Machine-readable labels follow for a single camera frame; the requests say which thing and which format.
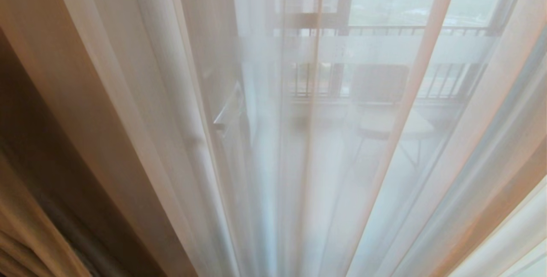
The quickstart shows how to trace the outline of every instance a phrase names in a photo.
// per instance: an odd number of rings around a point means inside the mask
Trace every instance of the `sheer curtain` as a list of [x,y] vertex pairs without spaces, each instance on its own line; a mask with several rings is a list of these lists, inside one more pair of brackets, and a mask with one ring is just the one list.
[[545,0],[64,3],[199,275],[544,257]]

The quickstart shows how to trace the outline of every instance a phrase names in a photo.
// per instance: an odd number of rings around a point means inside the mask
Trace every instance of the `white sheer curtain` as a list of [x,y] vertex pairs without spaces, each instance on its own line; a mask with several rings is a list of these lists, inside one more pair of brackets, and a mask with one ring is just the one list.
[[511,269],[545,0],[64,1],[199,275]]

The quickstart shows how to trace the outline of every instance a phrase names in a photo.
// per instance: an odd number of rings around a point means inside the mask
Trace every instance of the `chair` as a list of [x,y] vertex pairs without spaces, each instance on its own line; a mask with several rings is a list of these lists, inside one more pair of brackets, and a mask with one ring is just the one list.
[[[408,74],[406,65],[360,65],[354,71],[346,123],[352,125],[352,129],[361,137],[361,142],[350,168],[357,161],[365,139],[389,138]],[[434,131],[434,126],[426,118],[411,109],[402,139],[418,141],[418,156],[414,159],[400,143],[398,146],[415,170],[420,166],[422,140],[434,135]]]

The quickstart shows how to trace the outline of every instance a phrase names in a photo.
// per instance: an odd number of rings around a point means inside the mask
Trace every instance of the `curtain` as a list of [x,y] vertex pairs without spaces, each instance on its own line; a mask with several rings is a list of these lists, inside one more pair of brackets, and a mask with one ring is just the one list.
[[1,25],[167,275],[148,181],[200,276],[527,276],[545,1],[59,0],[85,64],[10,0]]

